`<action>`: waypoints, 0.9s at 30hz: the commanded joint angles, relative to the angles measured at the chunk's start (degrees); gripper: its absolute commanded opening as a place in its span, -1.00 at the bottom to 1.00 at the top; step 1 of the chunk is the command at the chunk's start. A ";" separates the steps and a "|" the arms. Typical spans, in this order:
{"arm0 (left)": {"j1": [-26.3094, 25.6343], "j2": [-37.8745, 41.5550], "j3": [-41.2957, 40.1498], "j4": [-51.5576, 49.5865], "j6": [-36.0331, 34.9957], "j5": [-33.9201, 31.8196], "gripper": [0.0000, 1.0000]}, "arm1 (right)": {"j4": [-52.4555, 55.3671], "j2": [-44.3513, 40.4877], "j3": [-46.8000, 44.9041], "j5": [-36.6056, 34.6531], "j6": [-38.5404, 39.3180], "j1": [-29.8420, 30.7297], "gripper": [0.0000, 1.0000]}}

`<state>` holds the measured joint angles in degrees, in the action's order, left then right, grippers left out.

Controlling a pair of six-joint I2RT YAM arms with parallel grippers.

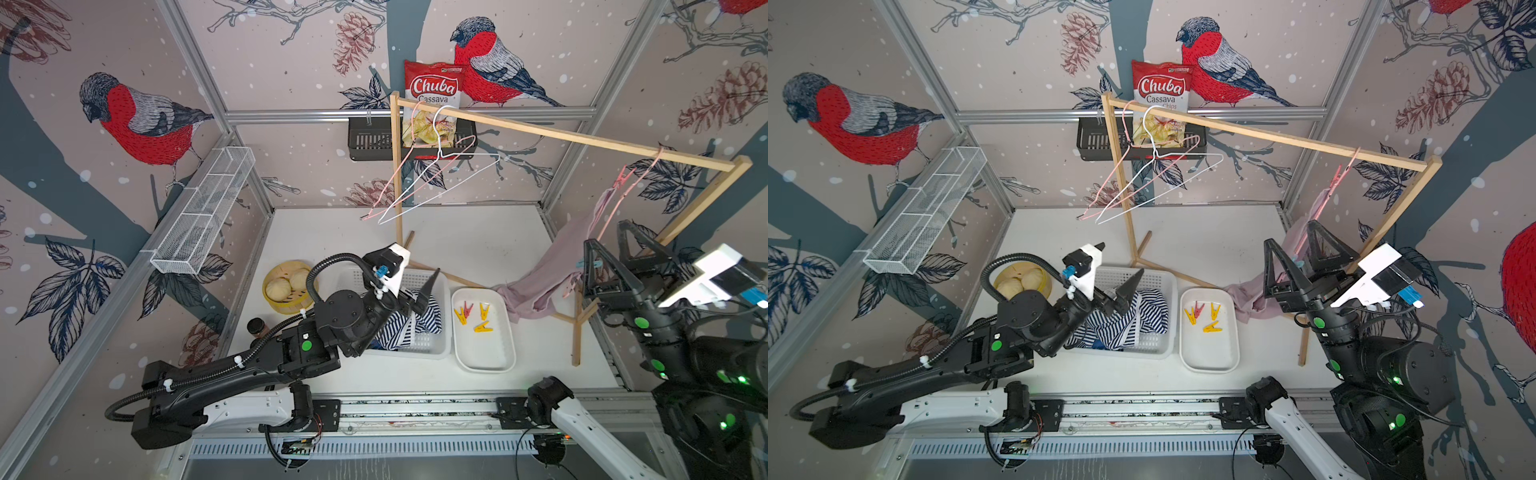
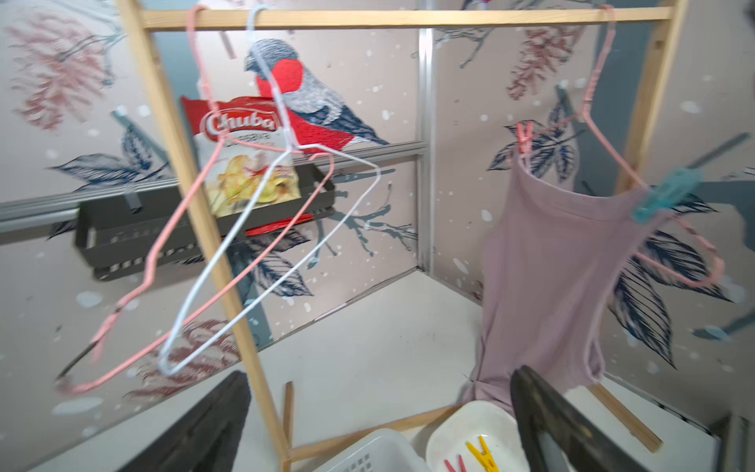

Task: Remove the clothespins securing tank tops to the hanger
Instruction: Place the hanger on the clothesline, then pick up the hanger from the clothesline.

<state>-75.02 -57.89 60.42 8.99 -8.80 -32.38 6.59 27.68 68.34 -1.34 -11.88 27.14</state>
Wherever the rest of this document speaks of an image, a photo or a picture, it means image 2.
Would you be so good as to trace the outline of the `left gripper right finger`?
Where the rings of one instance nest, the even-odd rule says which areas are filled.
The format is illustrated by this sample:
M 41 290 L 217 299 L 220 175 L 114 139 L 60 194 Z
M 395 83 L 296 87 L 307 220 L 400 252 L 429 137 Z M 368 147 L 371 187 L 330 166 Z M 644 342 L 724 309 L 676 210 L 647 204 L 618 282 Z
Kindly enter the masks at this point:
M 511 403 L 531 471 L 645 469 L 528 366 L 514 371 Z

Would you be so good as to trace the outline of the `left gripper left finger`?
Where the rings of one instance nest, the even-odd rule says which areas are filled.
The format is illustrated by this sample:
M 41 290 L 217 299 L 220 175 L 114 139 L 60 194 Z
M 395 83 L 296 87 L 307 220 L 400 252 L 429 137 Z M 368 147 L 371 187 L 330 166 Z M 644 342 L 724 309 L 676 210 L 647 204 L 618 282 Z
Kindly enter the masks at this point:
M 234 372 L 202 398 L 123 471 L 230 471 L 252 395 L 247 376 Z

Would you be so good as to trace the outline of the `pink tank top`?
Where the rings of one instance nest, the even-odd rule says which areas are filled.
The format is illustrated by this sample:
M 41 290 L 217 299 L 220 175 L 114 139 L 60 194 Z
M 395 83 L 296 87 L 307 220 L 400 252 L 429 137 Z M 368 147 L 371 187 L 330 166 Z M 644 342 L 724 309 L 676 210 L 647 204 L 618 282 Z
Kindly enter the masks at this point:
M 598 383 L 601 318 L 623 266 L 672 215 L 633 220 L 647 191 L 590 197 L 558 188 L 517 157 L 505 209 L 483 251 L 483 328 L 462 400 L 513 411 L 510 381 L 528 366 L 559 393 Z

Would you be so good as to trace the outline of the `teal clothespin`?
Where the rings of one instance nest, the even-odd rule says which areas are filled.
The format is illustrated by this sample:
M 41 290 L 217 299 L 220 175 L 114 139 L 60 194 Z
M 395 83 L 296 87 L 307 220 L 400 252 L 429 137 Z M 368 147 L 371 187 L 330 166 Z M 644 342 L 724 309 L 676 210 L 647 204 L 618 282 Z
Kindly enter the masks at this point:
M 657 212 L 670 210 L 682 202 L 701 183 L 703 173 L 698 168 L 679 168 L 672 171 L 635 208 L 631 218 L 638 224 L 649 222 Z

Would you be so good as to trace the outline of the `red clothespin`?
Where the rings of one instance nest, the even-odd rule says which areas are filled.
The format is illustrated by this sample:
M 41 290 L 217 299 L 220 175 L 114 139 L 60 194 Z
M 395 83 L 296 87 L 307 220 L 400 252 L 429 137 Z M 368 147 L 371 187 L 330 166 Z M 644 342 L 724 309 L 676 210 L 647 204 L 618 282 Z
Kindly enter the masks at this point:
M 525 120 L 516 124 L 516 137 L 521 157 L 529 157 L 533 149 L 534 124 Z
M 466 464 L 461 454 L 454 459 L 444 460 L 444 465 L 448 472 L 467 472 Z

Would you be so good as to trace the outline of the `pink hanger with blue top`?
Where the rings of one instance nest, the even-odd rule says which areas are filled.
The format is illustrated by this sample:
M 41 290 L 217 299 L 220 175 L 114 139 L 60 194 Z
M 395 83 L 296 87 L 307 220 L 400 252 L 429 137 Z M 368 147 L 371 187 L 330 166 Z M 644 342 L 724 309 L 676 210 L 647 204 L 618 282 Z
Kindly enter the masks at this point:
M 198 317 L 198 315 L 202 314 L 202 312 L 204 312 L 208 307 L 212 306 L 222 295 L 224 295 L 232 287 L 234 287 L 241 280 L 241 277 L 245 277 L 247 273 L 249 273 L 252 269 L 255 269 L 255 267 L 257 267 L 257 265 L 259 265 L 259 263 L 263 261 L 263 257 L 265 257 L 271 251 L 270 249 L 265 249 L 265 251 L 263 251 L 263 253 L 261 253 L 261 255 L 257 257 L 257 259 L 255 259 L 255 261 L 253 261 L 253 263 L 250 263 L 247 269 L 244 269 L 242 271 L 241 277 L 235 277 L 230 283 L 228 283 L 228 285 L 226 285 L 226 287 L 220 289 L 220 291 L 214 296 L 214 298 L 210 299 L 210 302 L 204 304 L 204 306 L 196 310 L 194 314 L 188 316 L 186 314 L 188 308 L 183 307 L 177 317 L 177 321 L 175 322 L 173 328 L 171 328 L 171 332 L 169 332 L 169 334 L 161 336 L 158 340 L 155 340 L 155 342 L 150 344 L 148 347 L 129 358 L 127 361 L 116 367 L 110 373 L 103 375 L 100 379 L 91 383 L 84 383 L 84 385 L 71 384 L 71 378 L 69 376 L 70 371 L 88 354 L 91 353 L 94 358 L 98 358 L 100 356 L 100 352 L 103 349 L 106 336 L 109 334 L 110 330 L 114 328 L 116 322 L 118 321 L 122 312 L 126 309 L 127 305 L 138 298 L 140 295 L 142 295 L 144 292 L 146 292 L 151 287 L 151 285 L 153 285 L 153 282 L 155 281 L 155 272 L 157 271 L 157 266 L 164 258 L 163 251 L 168 250 L 172 252 L 174 250 L 183 250 L 188 247 L 189 233 L 179 227 L 181 219 L 184 218 L 184 214 L 186 210 L 188 210 L 190 204 L 192 203 L 192 200 L 194 200 L 194 196 L 196 196 L 196 194 L 198 194 L 198 192 L 200 192 L 200 190 L 204 187 L 204 181 L 206 181 L 208 175 L 210 174 L 210 171 L 212 170 L 212 167 L 214 167 L 216 161 L 218 161 L 218 157 L 220 156 L 221 151 L 223 150 L 225 145 L 235 144 L 250 149 L 260 149 L 261 151 L 274 151 L 275 153 L 279 153 L 280 157 L 277 157 L 277 160 L 273 161 L 273 163 L 271 163 L 270 165 L 265 166 L 261 171 L 261 179 L 258 181 L 257 191 L 255 192 L 255 194 L 253 194 L 253 196 L 251 196 L 251 198 L 249 198 L 245 210 L 242 212 L 242 214 L 240 214 L 234 226 L 226 235 L 225 239 L 221 243 L 220 249 L 218 249 L 216 251 L 216 254 L 212 257 L 212 260 L 208 264 L 209 267 L 214 267 L 214 265 L 219 260 L 219 255 L 222 254 L 225 249 L 227 249 L 227 247 L 234 241 L 237 234 L 242 231 L 243 225 L 246 223 L 247 218 L 251 215 L 251 212 L 255 208 L 258 200 L 261 198 L 261 195 L 265 192 L 267 182 L 269 182 L 269 180 L 273 178 L 273 175 L 275 175 L 275 169 L 279 167 L 279 161 L 287 159 L 287 157 L 289 157 L 289 155 L 292 155 L 293 153 L 302 153 L 302 151 L 300 151 L 299 149 L 299 145 L 296 143 L 290 123 L 287 119 L 283 119 L 283 121 L 281 122 L 278 122 L 276 120 L 271 121 L 271 124 L 273 124 L 273 129 L 279 129 L 283 133 L 286 145 L 285 149 L 277 149 L 277 147 L 271 147 L 268 145 L 262 145 L 249 141 L 240 141 L 231 135 L 233 127 L 225 117 L 225 111 L 219 107 L 218 102 L 212 96 L 212 86 L 210 85 L 210 82 L 206 77 L 204 64 L 202 63 L 201 55 L 200 53 L 198 53 L 197 49 L 197 17 L 200 12 L 204 11 L 204 9 L 206 9 L 204 5 L 197 5 L 192 8 L 190 13 L 188 14 L 187 33 L 195 61 L 200 69 L 200 84 L 204 88 L 204 93 L 206 94 L 206 102 L 208 103 L 208 113 L 204 116 L 202 129 L 212 135 L 215 135 L 216 147 L 214 153 L 212 154 L 212 157 L 210 158 L 208 163 L 204 166 L 203 170 L 196 177 L 189 190 L 186 192 L 183 200 L 181 200 L 181 202 L 177 206 L 177 209 L 175 210 L 175 212 L 173 212 L 173 215 L 167 220 L 167 222 L 165 222 L 165 226 L 159 233 L 159 236 L 153 238 L 153 245 L 151 245 L 151 249 L 149 249 L 149 253 L 147 253 L 147 257 L 145 257 L 144 261 L 144 281 L 142 282 L 142 284 L 132 290 L 129 294 L 125 295 L 116 303 L 116 308 L 114 309 L 113 313 L 109 315 L 102 323 L 99 331 L 94 335 L 90 344 L 79 355 L 77 355 L 74 360 L 72 360 L 65 368 L 63 368 L 62 372 L 56 377 L 55 387 L 56 389 L 61 391 L 61 393 L 65 393 L 65 395 L 81 395 L 82 393 L 92 391 L 93 389 L 96 389 L 100 385 L 108 382 L 113 377 L 123 372 L 126 368 L 130 367 L 138 360 L 147 356 L 147 354 L 157 348 L 159 344 L 162 344 L 163 342 L 167 343 L 167 345 L 173 344 L 173 339 L 175 338 L 175 334 L 179 332 L 179 328 L 182 328 L 182 326 L 185 326 L 186 323 L 191 322 L 192 320 L 194 320 L 194 318 Z

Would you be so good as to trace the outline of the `yellow clothespin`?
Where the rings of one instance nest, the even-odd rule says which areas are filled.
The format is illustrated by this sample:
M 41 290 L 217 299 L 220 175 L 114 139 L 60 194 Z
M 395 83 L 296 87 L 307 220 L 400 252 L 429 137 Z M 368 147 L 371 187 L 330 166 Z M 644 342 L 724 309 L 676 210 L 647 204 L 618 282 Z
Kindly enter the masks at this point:
M 495 462 L 495 458 L 486 444 L 484 437 L 479 436 L 478 439 L 480 445 L 479 448 L 476 448 L 471 442 L 465 443 L 469 452 L 471 452 L 475 457 L 475 460 L 479 462 L 486 472 L 499 472 L 499 466 L 497 466 L 497 462 Z

